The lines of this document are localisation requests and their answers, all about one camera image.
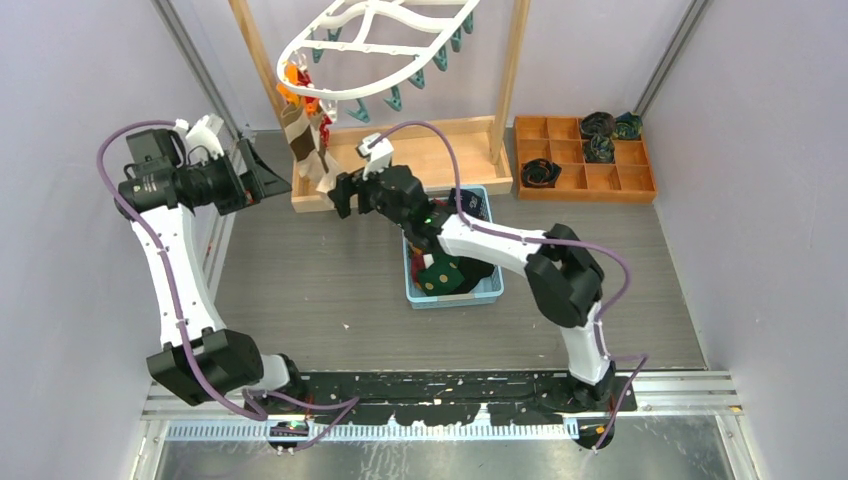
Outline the beige brown-cuffed sock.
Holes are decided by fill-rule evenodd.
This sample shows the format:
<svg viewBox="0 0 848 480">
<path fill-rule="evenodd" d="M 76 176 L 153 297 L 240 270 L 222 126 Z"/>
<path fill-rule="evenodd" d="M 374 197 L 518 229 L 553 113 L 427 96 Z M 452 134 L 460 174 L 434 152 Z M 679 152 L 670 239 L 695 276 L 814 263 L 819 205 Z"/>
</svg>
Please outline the beige brown-cuffed sock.
<svg viewBox="0 0 848 480">
<path fill-rule="evenodd" d="M 284 133 L 300 177 L 319 183 L 326 174 L 319 155 L 318 133 L 303 106 L 287 103 L 281 116 Z"/>
<path fill-rule="evenodd" d="M 319 195 L 327 194 L 336 187 L 336 178 L 342 170 L 326 146 L 316 149 L 310 156 L 310 181 Z"/>
</svg>

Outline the navy sock with white cuff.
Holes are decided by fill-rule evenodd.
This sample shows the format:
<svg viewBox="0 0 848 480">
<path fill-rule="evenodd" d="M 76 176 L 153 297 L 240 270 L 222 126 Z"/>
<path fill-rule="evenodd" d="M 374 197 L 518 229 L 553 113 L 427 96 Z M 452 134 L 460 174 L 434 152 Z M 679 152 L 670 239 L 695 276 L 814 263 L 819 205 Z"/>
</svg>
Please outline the navy sock with white cuff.
<svg viewBox="0 0 848 480">
<path fill-rule="evenodd" d="M 488 206 L 483 196 L 476 193 L 472 189 L 451 189 L 447 197 L 447 204 L 455 211 L 462 210 L 466 216 L 471 216 L 480 220 L 487 220 Z"/>
</svg>

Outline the green dotted sock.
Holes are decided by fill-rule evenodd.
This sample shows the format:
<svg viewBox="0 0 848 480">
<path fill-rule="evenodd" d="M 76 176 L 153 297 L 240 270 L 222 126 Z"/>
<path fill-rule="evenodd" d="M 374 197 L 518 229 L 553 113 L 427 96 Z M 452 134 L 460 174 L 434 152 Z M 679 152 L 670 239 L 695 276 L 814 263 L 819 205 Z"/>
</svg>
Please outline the green dotted sock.
<svg viewBox="0 0 848 480">
<path fill-rule="evenodd" d="M 458 270 L 459 258 L 423 254 L 412 257 L 411 275 L 414 284 L 426 296 L 452 295 L 463 277 Z"/>
</svg>

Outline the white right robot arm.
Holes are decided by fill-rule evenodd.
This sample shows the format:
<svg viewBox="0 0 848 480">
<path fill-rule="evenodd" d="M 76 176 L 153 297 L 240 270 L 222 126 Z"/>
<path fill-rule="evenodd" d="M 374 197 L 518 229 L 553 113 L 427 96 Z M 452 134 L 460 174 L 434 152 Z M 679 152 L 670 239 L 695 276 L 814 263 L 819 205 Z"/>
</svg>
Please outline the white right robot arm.
<svg viewBox="0 0 848 480">
<path fill-rule="evenodd" d="M 467 217 L 459 205 L 431 199 L 405 165 L 371 175 L 342 173 L 328 197 L 342 218 L 356 202 L 360 213 L 380 213 L 418 248 L 524 277 L 538 310 L 562 334 L 574 403 L 591 411 L 610 398 L 615 364 L 600 351 L 594 326 L 605 274 L 571 228 L 556 224 L 547 231 L 520 230 Z"/>
</svg>

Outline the red snowflake sock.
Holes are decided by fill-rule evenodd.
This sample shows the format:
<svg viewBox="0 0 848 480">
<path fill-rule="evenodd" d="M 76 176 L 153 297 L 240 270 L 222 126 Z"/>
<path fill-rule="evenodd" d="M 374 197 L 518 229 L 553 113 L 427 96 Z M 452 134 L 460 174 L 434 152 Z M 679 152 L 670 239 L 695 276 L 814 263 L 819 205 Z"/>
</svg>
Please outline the red snowflake sock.
<svg viewBox="0 0 848 480">
<path fill-rule="evenodd" d="M 296 68 L 296 84 L 304 87 L 313 85 L 311 76 L 309 75 L 306 67 Z M 322 100 L 317 97 L 304 95 L 300 95 L 299 100 L 310 121 L 318 128 L 320 146 L 327 147 L 330 138 L 329 125 L 333 122 L 333 120 L 325 111 Z"/>
</svg>

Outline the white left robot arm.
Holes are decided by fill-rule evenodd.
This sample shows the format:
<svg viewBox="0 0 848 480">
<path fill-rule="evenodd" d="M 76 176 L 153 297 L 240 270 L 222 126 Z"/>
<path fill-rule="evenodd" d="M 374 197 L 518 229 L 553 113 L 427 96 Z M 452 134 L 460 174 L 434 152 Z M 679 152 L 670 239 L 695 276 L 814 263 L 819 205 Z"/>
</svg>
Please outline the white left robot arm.
<svg viewBox="0 0 848 480">
<path fill-rule="evenodd" d="M 234 390 L 268 394 L 280 412 L 298 412 L 307 386 L 284 354 L 263 354 L 247 334 L 229 329 L 218 313 L 194 242 L 196 209 L 222 216 L 288 193 L 253 144 L 236 142 L 238 172 L 212 134 L 180 136 L 149 128 L 126 138 L 132 163 L 115 190 L 147 257 L 160 313 L 160 352 L 146 360 L 151 377 L 190 406 Z"/>
</svg>

